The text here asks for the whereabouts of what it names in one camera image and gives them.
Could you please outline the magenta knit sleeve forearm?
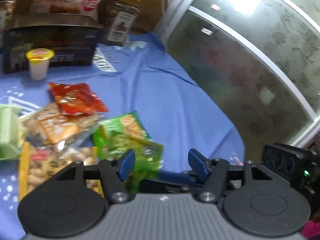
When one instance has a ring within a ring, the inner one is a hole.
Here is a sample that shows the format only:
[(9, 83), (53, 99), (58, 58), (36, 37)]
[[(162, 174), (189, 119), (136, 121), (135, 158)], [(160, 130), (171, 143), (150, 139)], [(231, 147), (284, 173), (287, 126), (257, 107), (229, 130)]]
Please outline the magenta knit sleeve forearm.
[(309, 220), (302, 230), (302, 235), (306, 239), (320, 240), (320, 222)]

